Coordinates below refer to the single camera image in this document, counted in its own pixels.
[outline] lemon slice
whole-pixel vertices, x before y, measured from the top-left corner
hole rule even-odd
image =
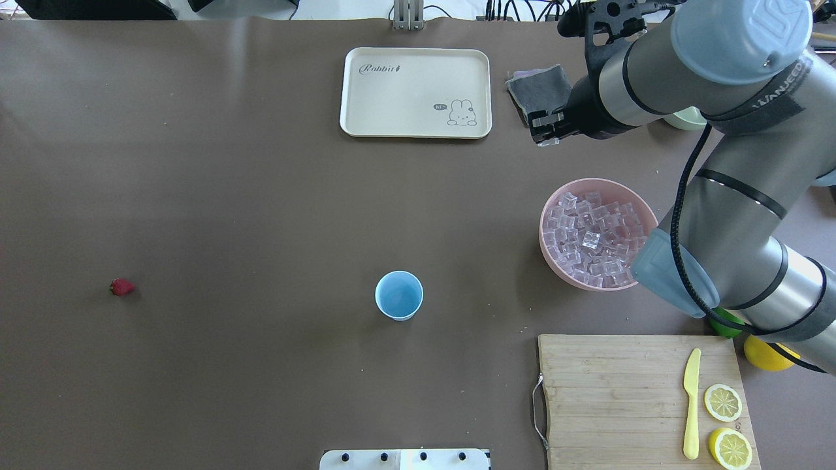
[[[706,408],[715,418],[731,422],[743,412],[743,401],[733,388],[723,384],[708,387],[705,394]]]
[[[715,429],[708,437],[708,450],[726,470],[744,470],[752,464],[752,446],[740,432],[728,427]]]

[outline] strawberry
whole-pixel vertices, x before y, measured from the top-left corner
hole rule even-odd
[[[110,283],[110,293],[120,297],[129,294],[134,289],[134,284],[128,282],[127,279],[118,278],[114,279],[113,282]]]

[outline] metal handle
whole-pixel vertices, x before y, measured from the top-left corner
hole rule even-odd
[[[537,435],[540,436],[540,440],[543,441],[543,447],[548,450],[548,439],[540,432],[540,428],[537,427],[537,406],[534,402],[534,395],[537,394],[537,389],[543,385],[543,373],[540,372],[540,375],[537,377],[537,383],[534,385],[533,390],[531,390],[531,415],[534,420],[534,431],[537,431]]]

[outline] gray cloth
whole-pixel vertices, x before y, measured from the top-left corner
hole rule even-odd
[[[546,110],[551,113],[566,104],[572,91],[560,64],[548,69],[514,72],[505,84],[524,118],[532,111]]]

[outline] brown table surface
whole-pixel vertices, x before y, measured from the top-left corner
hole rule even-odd
[[[358,46],[484,51],[493,131],[349,137]],[[544,468],[537,335],[706,332],[543,261],[556,188],[615,179],[661,217],[697,137],[657,122],[537,148],[503,82],[555,63],[585,74],[553,24],[1,22],[0,467],[302,469],[425,446]],[[828,192],[778,236],[836,266]],[[373,298],[395,269],[426,291],[405,323]],[[138,290],[110,295],[117,277]],[[832,467],[836,381],[741,372],[764,468]]]

